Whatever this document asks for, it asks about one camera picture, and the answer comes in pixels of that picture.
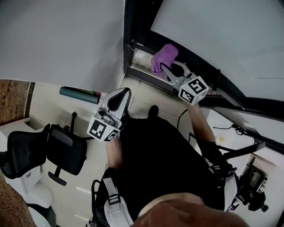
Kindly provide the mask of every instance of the floor tile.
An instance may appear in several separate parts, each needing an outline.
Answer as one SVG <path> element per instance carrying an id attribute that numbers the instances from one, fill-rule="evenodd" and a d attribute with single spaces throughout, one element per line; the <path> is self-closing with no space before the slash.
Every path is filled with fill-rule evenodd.
<path id="1" fill-rule="evenodd" d="M 134 100 L 129 110 L 129 115 L 132 118 L 147 118 L 150 108 L 150 105 Z M 169 114 L 163 110 L 159 110 L 158 116 L 167 120 L 169 123 L 176 127 L 178 122 L 178 118 L 176 116 Z"/>
<path id="2" fill-rule="evenodd" d="M 134 98 L 134 96 L 136 95 L 136 92 L 138 90 L 140 82 L 138 80 L 134 80 L 132 78 L 129 77 L 125 77 L 122 81 L 121 84 L 121 88 L 122 87 L 128 87 L 131 90 L 131 98 Z"/>
<path id="3" fill-rule="evenodd" d="M 144 83 L 140 83 L 134 99 L 150 106 L 157 105 L 159 109 L 175 116 L 179 116 L 185 110 L 183 103 L 175 97 Z"/>
<path id="4" fill-rule="evenodd" d="M 44 124 L 64 126 L 71 98 L 60 95 L 60 88 L 60 85 L 36 83 L 30 115 Z"/>

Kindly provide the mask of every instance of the purple cloth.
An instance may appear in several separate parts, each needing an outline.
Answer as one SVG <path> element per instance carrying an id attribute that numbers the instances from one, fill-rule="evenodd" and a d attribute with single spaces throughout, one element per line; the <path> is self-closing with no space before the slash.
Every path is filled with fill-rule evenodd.
<path id="1" fill-rule="evenodd" d="M 164 63 L 166 66 L 171 67 L 174 59 L 178 55 L 178 49 L 172 44 L 166 44 L 157 52 L 151 59 L 152 72 L 154 74 L 161 74 L 162 69 L 160 67 L 161 63 Z"/>

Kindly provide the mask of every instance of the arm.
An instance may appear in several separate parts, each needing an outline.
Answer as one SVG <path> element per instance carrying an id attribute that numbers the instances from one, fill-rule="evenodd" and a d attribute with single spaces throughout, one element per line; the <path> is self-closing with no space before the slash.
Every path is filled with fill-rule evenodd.
<path id="1" fill-rule="evenodd" d="M 120 169 L 122 166 L 122 149 L 118 136 L 106 143 L 108 168 Z"/>
<path id="2" fill-rule="evenodd" d="M 210 126 L 208 125 L 206 118 L 203 112 L 201 111 L 198 103 L 193 106 L 186 102 L 184 102 L 184 104 L 189 112 L 194 134 L 202 140 L 215 143 L 214 134 Z"/>

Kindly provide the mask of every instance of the black cable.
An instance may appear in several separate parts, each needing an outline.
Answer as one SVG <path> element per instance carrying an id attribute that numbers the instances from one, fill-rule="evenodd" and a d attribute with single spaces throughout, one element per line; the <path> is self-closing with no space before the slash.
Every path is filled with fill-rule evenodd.
<path id="1" fill-rule="evenodd" d="M 232 128 L 232 126 L 233 125 L 231 125 L 231 127 L 229 127 L 229 128 L 218 128 L 218 127 L 213 127 L 214 129 L 230 129 L 230 128 Z"/>
<path id="2" fill-rule="evenodd" d="M 181 113 L 181 115 L 178 117 L 178 121 L 177 121 L 177 129 L 178 129 L 179 121 L 180 121 L 180 119 L 181 119 L 182 115 L 183 115 L 186 111 L 187 111 L 187 109 L 186 109 L 185 111 L 183 111 L 183 112 Z"/>

